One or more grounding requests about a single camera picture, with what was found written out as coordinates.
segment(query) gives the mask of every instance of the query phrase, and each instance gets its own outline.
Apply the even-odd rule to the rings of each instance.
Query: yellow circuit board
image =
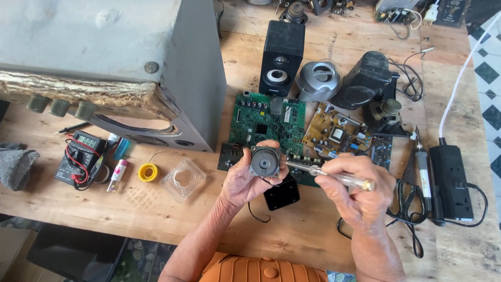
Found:
[[[331,158],[340,153],[364,151],[371,143],[372,135],[360,121],[334,110],[327,103],[320,103],[303,137],[303,144]]]

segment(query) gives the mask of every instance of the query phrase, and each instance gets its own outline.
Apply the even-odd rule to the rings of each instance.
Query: gray speaker cabinet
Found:
[[[0,7],[0,99],[67,112],[140,144],[215,151],[226,78],[212,1],[0,0]]]

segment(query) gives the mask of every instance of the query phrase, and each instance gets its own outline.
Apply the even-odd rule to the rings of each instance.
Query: wooden table surface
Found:
[[[248,5],[243,0],[225,1],[221,19],[221,50],[227,79],[227,95],[219,131],[219,143],[227,141],[235,96],[244,90],[257,91],[263,46],[268,21],[276,19],[275,8]],[[347,73],[367,51],[376,50],[402,63],[405,58],[431,45],[435,50],[422,59],[408,60],[424,81],[424,98],[412,102],[398,94],[404,127],[419,126],[426,146],[438,143],[438,125],[450,97],[457,74],[470,47],[465,28],[421,27],[411,31],[409,39],[398,40],[385,24],[373,21],[371,7],[355,7],[344,17],[328,13],[317,17],[306,8],[306,43],[303,64],[330,58]],[[401,26],[395,27],[404,32]],[[405,85],[400,78],[399,87]],[[308,103],[307,123],[316,109]],[[355,111],[353,116],[360,115]],[[0,213],[113,233],[122,236],[178,244],[212,207],[226,172],[216,169],[219,154],[174,151],[167,149],[152,160],[161,170],[171,171],[185,157],[193,160],[206,174],[199,187],[184,203],[178,204],[154,183],[142,183],[137,177],[139,166],[159,149],[135,146],[130,164],[117,193],[107,193],[106,185],[93,185],[85,192],[54,179],[63,157],[65,136],[53,132],[79,123],[73,117],[57,118],[48,113],[35,114],[24,106],[12,104],[0,123],[0,142],[23,142],[40,152],[25,191],[13,192],[0,185]],[[96,127],[85,131],[107,138]],[[408,279],[411,281],[458,281],[481,279],[499,281],[501,258],[499,230],[494,205],[485,133],[477,96],[473,68],[466,69],[453,107],[447,118],[444,136],[461,148],[469,182],[478,184],[491,203],[484,223],[477,228],[435,227],[426,221],[416,227],[424,247],[424,258],[412,252],[407,227],[397,223],[388,228],[394,239]],[[394,139],[390,173],[402,176],[411,143]],[[330,270],[354,273],[350,240],[336,231],[339,214],[335,205],[319,188],[301,186],[301,200],[288,207],[269,212],[262,196],[252,200],[257,216],[271,215],[268,224],[257,222],[248,210],[241,210],[224,235],[218,251],[270,256]],[[483,203],[471,194],[476,218]]]

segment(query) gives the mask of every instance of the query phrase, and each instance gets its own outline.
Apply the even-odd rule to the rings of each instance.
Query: gray cloth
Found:
[[[0,143],[0,183],[13,191],[24,190],[30,180],[30,168],[40,157],[35,150],[23,150],[21,143]]]

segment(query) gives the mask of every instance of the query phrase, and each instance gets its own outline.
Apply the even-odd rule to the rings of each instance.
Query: black speaker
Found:
[[[266,34],[259,93],[286,97],[303,60],[305,26],[270,21]]]
[[[388,60],[383,53],[369,51],[343,77],[341,88],[331,98],[331,103],[342,109],[358,109],[381,92],[391,82],[391,76]]]

